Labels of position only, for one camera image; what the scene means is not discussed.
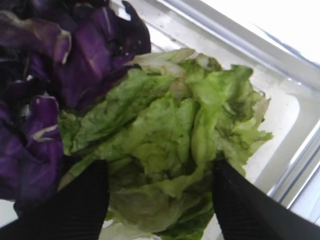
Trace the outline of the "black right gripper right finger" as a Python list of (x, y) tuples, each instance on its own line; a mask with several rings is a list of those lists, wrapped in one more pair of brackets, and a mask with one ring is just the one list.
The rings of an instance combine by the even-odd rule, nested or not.
[(225, 240), (318, 240), (319, 226), (286, 209), (227, 161), (213, 165), (212, 200)]

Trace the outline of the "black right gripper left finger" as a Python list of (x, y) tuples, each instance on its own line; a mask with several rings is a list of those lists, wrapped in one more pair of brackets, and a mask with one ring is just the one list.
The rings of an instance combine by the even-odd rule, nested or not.
[(97, 240), (109, 207), (108, 165), (94, 161), (31, 212), (1, 227), (2, 240)]

